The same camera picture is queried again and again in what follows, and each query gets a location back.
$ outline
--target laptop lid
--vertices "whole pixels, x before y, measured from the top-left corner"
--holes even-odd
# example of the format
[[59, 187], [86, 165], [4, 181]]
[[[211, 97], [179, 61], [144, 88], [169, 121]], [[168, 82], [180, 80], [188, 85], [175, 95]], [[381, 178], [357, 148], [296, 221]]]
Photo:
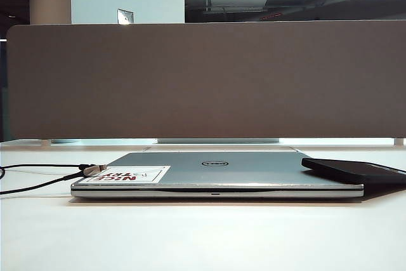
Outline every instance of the laptop lid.
[[77, 197], [358, 197], [363, 185], [309, 174], [299, 152], [145, 152], [75, 182]]

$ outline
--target white desk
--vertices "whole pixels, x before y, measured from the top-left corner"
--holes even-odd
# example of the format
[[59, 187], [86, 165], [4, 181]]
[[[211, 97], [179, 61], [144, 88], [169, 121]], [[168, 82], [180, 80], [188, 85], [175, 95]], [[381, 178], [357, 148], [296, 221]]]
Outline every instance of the white desk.
[[[295, 147], [406, 169], [405, 147]], [[278, 145], [2, 144], [1, 164], [105, 164], [134, 151]], [[2, 190], [76, 169], [9, 171]], [[80, 201], [70, 181], [1, 199], [1, 270], [406, 270], [406, 190], [364, 202]]]

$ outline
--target black cable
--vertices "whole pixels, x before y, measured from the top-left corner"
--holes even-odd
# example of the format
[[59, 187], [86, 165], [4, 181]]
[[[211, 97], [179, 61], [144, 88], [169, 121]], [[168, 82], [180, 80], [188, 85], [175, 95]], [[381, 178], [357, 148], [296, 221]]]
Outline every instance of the black cable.
[[0, 166], [1, 174], [0, 179], [4, 177], [6, 174], [6, 169], [8, 168], [19, 168], [19, 167], [54, 167], [54, 168], [79, 168], [81, 171], [77, 173], [67, 175], [55, 180], [51, 180], [42, 184], [34, 185], [33, 187], [25, 187], [25, 188], [18, 188], [15, 190], [5, 190], [0, 192], [0, 195], [5, 194], [12, 194], [18, 192], [25, 192], [26, 190], [34, 190], [36, 188], [45, 187], [46, 185], [53, 184], [59, 181], [70, 180], [77, 177], [87, 177], [88, 175], [92, 175], [93, 172], [85, 173], [84, 170], [86, 168], [94, 168], [96, 167], [94, 164], [16, 164], [16, 165], [9, 165], [9, 166]]
[[33, 187], [25, 187], [25, 188], [18, 188], [15, 190], [5, 190], [4, 192], [0, 192], [0, 195], [6, 195], [6, 194], [12, 194], [12, 193], [18, 193], [18, 192], [25, 192], [26, 190], [35, 190], [36, 188], [40, 188], [40, 187], [45, 187], [46, 185], [52, 184], [52, 183], [56, 183], [59, 181], [64, 181], [64, 180], [70, 180], [70, 179], [74, 179], [77, 177], [85, 177], [85, 175], [83, 174], [82, 171], [79, 171], [77, 173], [71, 174], [71, 175], [67, 175], [55, 180], [51, 180], [42, 184], [38, 184], [38, 185], [34, 185]]

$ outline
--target dell logo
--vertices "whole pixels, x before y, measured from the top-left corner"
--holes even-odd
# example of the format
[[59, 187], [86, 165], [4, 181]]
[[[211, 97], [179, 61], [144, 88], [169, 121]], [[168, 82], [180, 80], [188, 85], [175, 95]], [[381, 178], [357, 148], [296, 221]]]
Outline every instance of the dell logo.
[[225, 161], [206, 161], [202, 163], [204, 166], [226, 166], [228, 162]]

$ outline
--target gray desk partition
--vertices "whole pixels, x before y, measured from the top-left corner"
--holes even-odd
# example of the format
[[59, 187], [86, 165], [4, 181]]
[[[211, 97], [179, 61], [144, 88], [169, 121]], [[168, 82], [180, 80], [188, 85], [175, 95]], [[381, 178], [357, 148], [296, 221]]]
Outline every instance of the gray desk partition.
[[33, 25], [18, 138], [406, 136], [406, 21]]

